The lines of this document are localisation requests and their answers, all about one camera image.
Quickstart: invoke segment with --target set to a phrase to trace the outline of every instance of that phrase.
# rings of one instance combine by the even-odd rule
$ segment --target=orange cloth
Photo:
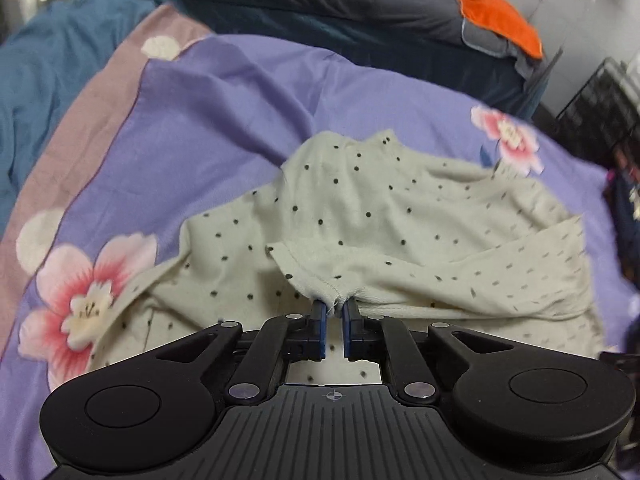
[[[538,32],[506,0],[458,0],[460,13],[474,25],[504,36],[535,59],[542,59]]]

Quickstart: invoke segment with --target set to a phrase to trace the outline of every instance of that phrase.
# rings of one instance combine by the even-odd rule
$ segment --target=black wire rack
[[[640,89],[605,59],[557,117],[554,139],[572,155],[616,167],[616,149],[640,162]]]

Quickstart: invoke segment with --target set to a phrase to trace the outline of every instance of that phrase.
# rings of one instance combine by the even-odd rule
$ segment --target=bed
[[[523,120],[532,117],[555,63],[547,59],[532,68],[521,56],[514,62],[495,36],[463,21],[456,0],[182,1],[220,34],[327,48],[357,65],[464,92]]]
[[[178,9],[165,4],[172,1]],[[92,2],[100,10],[91,10]],[[106,5],[122,10],[117,20],[108,19],[113,11],[105,14]],[[416,152],[484,168],[508,153],[491,118],[526,132],[531,142],[520,162],[532,180],[582,216],[604,344],[623,347],[638,302],[620,275],[614,229],[601,198],[606,174],[522,120],[490,109],[527,107],[522,81],[513,84],[513,61],[484,60],[487,70],[502,74],[496,77],[504,86],[493,97],[486,94],[492,85],[478,88],[482,104],[420,80],[436,77],[437,67],[427,75],[417,73],[424,66],[401,65],[401,58],[423,49],[434,56],[454,52],[466,63],[483,59],[481,54],[380,32],[371,24],[211,0],[76,0],[61,7],[58,12],[76,12],[87,23],[100,16],[103,21],[99,30],[78,33],[84,46],[76,65],[82,73],[50,62],[51,77],[68,76],[69,82],[66,93],[55,88],[40,98],[50,104],[46,117],[18,121],[12,130],[30,144],[12,153],[22,176],[11,184],[12,201],[3,203],[11,212],[0,246],[0,427],[12,428],[12,437],[0,444],[5,480],[39,480],[52,469],[38,410],[52,389],[91,366],[92,345],[82,343],[83,336],[70,343],[72,329],[63,327],[74,298],[104,291],[91,287],[107,282],[113,288],[100,300],[109,299],[107,308],[127,291],[133,294],[137,272],[178,255],[178,232],[187,218],[251,195],[321,130],[365,140],[392,128]],[[70,35],[78,30],[74,23],[64,18],[57,32]],[[21,34],[0,50],[0,62],[12,59],[4,70],[16,63],[7,56],[20,50],[26,40]],[[403,44],[401,56],[383,59],[383,52]],[[72,51],[65,45],[58,57]],[[25,70],[35,78],[46,73],[38,66]],[[460,84],[468,79],[468,73],[458,76]],[[27,102],[16,101],[14,108],[26,106],[31,116],[36,107]],[[164,322],[156,314],[144,326]],[[95,327],[85,325],[89,334]],[[175,338],[194,328],[171,330]],[[560,340],[532,342],[564,348]],[[151,348],[162,342],[147,343]],[[109,359],[102,357],[100,365]]]

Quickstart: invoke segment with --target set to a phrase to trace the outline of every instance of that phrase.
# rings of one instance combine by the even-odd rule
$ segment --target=pink border
[[[18,304],[32,278],[17,259],[15,243],[20,230],[39,211],[66,210],[100,169],[138,98],[148,61],[141,51],[145,41],[170,36],[184,50],[210,32],[172,6],[158,7],[122,42],[69,107],[24,183],[0,242],[0,352],[4,353]]]

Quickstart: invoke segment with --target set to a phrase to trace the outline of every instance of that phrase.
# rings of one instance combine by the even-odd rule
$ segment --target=white wall
[[[564,54],[543,103],[558,113],[607,56],[629,62],[640,50],[640,0],[509,0],[538,28],[551,56]]]

